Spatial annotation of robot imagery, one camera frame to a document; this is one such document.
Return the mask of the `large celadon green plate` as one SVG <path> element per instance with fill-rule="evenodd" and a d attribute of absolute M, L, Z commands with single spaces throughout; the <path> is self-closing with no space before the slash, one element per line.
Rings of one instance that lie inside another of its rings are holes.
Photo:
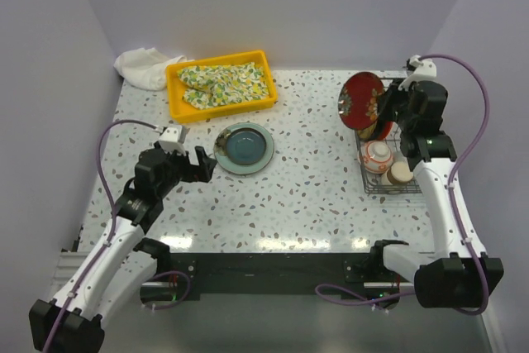
<path fill-rule="evenodd" d="M 260 132 L 266 141 L 266 151 L 264 157 L 255 164 L 252 165 L 236 165 L 226 155 L 225 144 L 226 139 L 231 132 L 242 128 L 252 128 Z M 228 173 L 235 175 L 251 175 L 259 173 L 263 170 L 269 162 L 272 160 L 274 155 L 274 139 L 271 134 L 261 125 L 252 122 L 240 122 L 233 124 L 225 128 L 216 138 L 213 154 L 217 160 L 217 163 Z"/>

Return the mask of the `dark blue small plate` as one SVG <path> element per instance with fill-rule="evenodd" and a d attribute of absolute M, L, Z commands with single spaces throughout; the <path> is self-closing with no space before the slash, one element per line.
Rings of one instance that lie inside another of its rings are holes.
<path fill-rule="evenodd" d="M 238 129 L 226 139 L 226 155 L 236 165 L 255 164 L 264 157 L 265 151 L 265 138 L 256 129 Z"/>

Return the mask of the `dark red lacquer plate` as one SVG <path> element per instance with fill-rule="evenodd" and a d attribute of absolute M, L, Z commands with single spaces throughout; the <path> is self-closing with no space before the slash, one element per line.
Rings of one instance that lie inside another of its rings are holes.
<path fill-rule="evenodd" d="M 384 93 L 382 80 L 368 71 L 351 76 L 338 98 L 338 114 L 345 126 L 364 130 L 378 119 L 378 97 Z"/>

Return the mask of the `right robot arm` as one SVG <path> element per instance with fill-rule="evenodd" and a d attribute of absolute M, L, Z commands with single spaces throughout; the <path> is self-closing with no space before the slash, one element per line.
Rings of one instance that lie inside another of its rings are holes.
<path fill-rule="evenodd" d="M 402 88 L 395 79 L 377 99 L 379 120 L 400 128 L 400 150 L 420 186 L 433 231 L 432 255 L 397 240 L 376 241 L 367 262 L 379 281 L 398 274 L 412 283 L 424 308 L 479 315 L 503 277 L 503 263 L 488 255 L 470 220 L 460 188 L 452 139 L 441 129 L 448 92 L 423 80 Z"/>

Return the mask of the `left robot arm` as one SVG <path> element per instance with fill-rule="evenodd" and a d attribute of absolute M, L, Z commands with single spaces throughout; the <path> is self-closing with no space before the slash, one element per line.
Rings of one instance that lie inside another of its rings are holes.
<path fill-rule="evenodd" d="M 160 145 L 140 153 L 135 174 L 102 236 L 63 287 L 29 312 L 31 336 L 41 352 L 98 352 L 111 317 L 141 285 L 172 275 L 169 247 L 146 234 L 179 183 L 207 183 L 217 162 L 198 146 L 198 163 L 187 151 Z"/>

